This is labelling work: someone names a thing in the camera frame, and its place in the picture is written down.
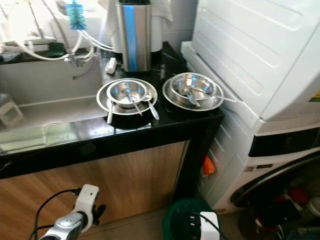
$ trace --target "white appliance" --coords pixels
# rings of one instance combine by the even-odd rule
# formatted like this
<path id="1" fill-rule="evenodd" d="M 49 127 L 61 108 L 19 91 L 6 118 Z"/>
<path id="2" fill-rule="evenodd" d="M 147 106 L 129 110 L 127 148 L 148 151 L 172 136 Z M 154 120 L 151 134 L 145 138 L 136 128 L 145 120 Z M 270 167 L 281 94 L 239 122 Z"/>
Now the white appliance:
<path id="1" fill-rule="evenodd" d="M 199 0 L 192 42 L 181 53 L 191 71 L 239 101 L 223 103 L 210 151 L 217 171 L 199 182 L 213 209 L 236 210 L 237 188 L 320 154 L 319 21 L 316 0 Z"/>

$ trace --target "washing machine door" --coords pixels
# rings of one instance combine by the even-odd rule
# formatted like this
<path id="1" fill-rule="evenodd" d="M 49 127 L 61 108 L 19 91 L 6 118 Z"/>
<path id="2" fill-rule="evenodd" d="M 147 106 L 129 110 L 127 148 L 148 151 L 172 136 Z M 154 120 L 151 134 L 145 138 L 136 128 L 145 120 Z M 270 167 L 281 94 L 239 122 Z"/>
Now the washing machine door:
<path id="1" fill-rule="evenodd" d="M 290 184 L 298 184 L 309 193 L 319 192 L 320 151 L 282 165 L 238 188 L 231 203 L 238 208 L 257 206 L 284 192 Z"/>

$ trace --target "metal plate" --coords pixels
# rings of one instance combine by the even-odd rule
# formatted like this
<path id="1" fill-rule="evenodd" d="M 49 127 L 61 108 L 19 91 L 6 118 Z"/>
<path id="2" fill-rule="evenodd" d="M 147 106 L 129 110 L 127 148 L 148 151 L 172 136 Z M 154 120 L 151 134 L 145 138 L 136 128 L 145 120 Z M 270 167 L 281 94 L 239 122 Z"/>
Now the metal plate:
<path id="1" fill-rule="evenodd" d="M 195 111 L 195 112 L 204 112 L 204 111 L 210 111 L 213 109 L 218 108 L 223 102 L 223 99 L 212 97 L 208 100 L 206 100 L 204 103 L 201 104 L 201 106 L 197 107 L 194 105 L 187 105 L 183 102 L 181 102 L 177 96 L 172 92 L 170 88 L 170 81 L 172 78 L 168 79 L 163 87 L 162 87 L 162 93 L 164 97 L 172 104 L 176 105 L 179 108 L 189 110 L 189 111 Z M 217 84 L 215 84 L 217 87 L 216 95 L 223 96 L 223 91 L 221 87 L 219 87 Z"/>
<path id="2" fill-rule="evenodd" d="M 154 88 L 154 86 L 152 86 L 150 83 L 148 83 L 148 82 L 146 82 L 144 80 L 141 80 L 141 79 L 135 79 L 134 78 L 134 80 L 145 84 L 147 91 L 151 92 L 151 95 L 152 95 L 151 104 L 155 105 L 157 100 L 158 100 L 158 93 L 157 93 L 156 89 Z M 103 85 L 99 89 L 97 94 L 96 94 L 96 102 L 98 103 L 100 108 L 102 108 L 106 112 L 109 112 L 109 110 L 111 108 L 111 105 L 112 105 L 112 101 L 107 97 L 106 90 L 107 90 L 108 86 L 110 86 L 112 83 L 114 83 L 116 81 L 118 81 L 118 79 L 114 80 L 114 81 L 111 81 L 111 82 L 108 82 L 107 84 Z M 139 108 L 140 108 L 140 111 L 142 113 L 150 109 L 149 105 L 148 105 L 148 102 L 141 102 L 139 104 Z M 132 108 L 124 108 L 124 107 L 121 107 L 121 106 L 116 105 L 116 104 L 114 104 L 114 106 L 113 106 L 112 113 L 116 114 L 116 115 L 135 115 L 135 114 L 139 114 L 134 107 L 132 107 Z"/>

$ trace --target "blue stripe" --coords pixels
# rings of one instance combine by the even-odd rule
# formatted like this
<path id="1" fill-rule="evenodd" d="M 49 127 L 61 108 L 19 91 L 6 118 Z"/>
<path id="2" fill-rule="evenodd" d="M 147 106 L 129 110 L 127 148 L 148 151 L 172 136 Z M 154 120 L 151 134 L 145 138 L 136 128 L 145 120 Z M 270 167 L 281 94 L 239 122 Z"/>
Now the blue stripe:
<path id="1" fill-rule="evenodd" d="M 127 38 L 129 69 L 137 71 L 137 42 L 136 42 L 136 24 L 135 24 L 135 7 L 132 5 L 124 6 L 124 21 Z"/>

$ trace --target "floor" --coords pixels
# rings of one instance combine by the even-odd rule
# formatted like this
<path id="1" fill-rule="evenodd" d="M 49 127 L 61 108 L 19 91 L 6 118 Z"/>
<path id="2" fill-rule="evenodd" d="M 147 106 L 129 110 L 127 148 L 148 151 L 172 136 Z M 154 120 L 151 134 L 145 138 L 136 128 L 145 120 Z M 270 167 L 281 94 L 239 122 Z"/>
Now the floor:
<path id="1" fill-rule="evenodd" d="M 93 226 L 80 235 L 79 240 L 162 240 L 162 219 L 167 209 L 128 217 L 111 223 Z M 229 240 L 246 240 L 238 228 L 242 212 L 219 216 L 220 228 Z M 256 238 L 269 240 L 273 238 Z"/>

